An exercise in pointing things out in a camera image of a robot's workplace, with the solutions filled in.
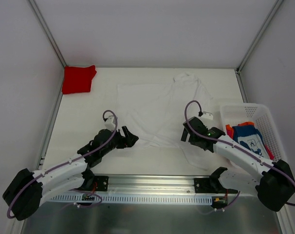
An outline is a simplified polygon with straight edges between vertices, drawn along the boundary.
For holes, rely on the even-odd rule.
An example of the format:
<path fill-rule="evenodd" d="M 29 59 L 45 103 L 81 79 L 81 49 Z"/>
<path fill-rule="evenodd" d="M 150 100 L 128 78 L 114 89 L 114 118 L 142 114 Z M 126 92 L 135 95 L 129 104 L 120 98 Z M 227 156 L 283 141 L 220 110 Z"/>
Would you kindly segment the white t-shirt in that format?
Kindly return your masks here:
<path fill-rule="evenodd" d="M 200 150 L 181 141 L 184 109 L 192 100 L 198 101 L 202 110 L 211 110 L 212 96 L 192 73 L 182 73 L 170 84 L 118 85 L 118 123 L 139 137 L 135 149 L 180 149 L 190 165 L 207 170 Z"/>

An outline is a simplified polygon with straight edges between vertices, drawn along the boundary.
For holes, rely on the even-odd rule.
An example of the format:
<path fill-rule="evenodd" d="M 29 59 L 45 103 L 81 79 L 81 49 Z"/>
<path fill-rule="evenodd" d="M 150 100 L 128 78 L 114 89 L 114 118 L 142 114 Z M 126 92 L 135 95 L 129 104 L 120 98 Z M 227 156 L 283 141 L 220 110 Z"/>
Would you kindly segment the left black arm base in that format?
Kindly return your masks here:
<path fill-rule="evenodd" d="M 84 180 L 79 187 L 81 191 L 88 192 L 106 192 L 108 190 L 109 177 L 104 175 L 94 175 Z"/>

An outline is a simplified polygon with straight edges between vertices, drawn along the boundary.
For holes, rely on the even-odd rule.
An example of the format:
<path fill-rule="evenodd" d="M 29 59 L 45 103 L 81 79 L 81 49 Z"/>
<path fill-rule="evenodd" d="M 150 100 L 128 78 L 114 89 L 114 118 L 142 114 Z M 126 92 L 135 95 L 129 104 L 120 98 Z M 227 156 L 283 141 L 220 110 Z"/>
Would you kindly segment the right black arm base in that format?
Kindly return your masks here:
<path fill-rule="evenodd" d="M 209 177 L 194 178 L 196 194 L 237 194 L 237 190 L 224 188 L 217 179 Z"/>

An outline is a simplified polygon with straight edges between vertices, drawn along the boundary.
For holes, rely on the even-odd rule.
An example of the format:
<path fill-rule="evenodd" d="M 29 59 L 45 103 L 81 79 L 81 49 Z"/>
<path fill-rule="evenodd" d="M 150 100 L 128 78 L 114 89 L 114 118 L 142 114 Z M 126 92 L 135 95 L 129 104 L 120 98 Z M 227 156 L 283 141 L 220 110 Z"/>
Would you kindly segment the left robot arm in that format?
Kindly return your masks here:
<path fill-rule="evenodd" d="M 95 181 L 92 168 L 114 149 L 131 148 L 139 137 L 126 126 L 121 130 L 102 129 L 64 162 L 49 169 L 20 170 L 2 195 L 9 219 L 25 220 L 50 198 L 69 190 L 88 191 Z"/>

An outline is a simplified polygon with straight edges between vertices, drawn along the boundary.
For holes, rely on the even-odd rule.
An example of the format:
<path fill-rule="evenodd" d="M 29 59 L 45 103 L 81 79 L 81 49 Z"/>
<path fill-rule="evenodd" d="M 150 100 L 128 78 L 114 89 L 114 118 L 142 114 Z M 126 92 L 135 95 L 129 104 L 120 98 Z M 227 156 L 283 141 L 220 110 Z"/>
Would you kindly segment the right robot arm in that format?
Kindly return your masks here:
<path fill-rule="evenodd" d="M 295 193 L 295 180 L 289 164 L 274 162 L 239 145 L 222 130 L 208 129 L 192 117 L 183 123 L 182 141 L 218 154 L 237 165 L 219 167 L 209 177 L 210 189 L 216 193 L 232 189 L 256 196 L 269 210 L 278 212 Z"/>

